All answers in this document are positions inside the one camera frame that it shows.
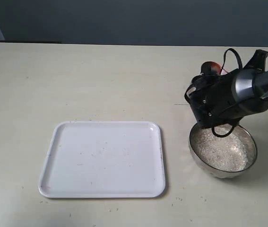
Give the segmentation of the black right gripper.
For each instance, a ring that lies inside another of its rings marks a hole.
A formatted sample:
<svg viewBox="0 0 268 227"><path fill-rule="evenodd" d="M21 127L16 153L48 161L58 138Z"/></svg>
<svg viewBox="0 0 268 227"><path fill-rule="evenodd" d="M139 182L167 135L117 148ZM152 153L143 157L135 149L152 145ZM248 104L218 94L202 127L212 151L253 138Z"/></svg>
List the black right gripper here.
<svg viewBox="0 0 268 227"><path fill-rule="evenodd" d="M268 102L255 93L255 70L233 70L225 75L195 76L184 98L202 129L237 125L245 116L268 110Z"/></svg>

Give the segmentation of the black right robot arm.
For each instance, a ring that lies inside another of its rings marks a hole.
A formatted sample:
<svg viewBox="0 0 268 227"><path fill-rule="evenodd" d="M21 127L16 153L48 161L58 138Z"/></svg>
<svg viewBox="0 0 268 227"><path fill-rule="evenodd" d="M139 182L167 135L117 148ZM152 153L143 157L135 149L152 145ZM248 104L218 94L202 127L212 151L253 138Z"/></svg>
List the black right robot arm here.
<svg viewBox="0 0 268 227"><path fill-rule="evenodd" d="M248 115L268 110L268 71L235 69L225 75L195 76L184 97L202 129L237 126Z"/></svg>

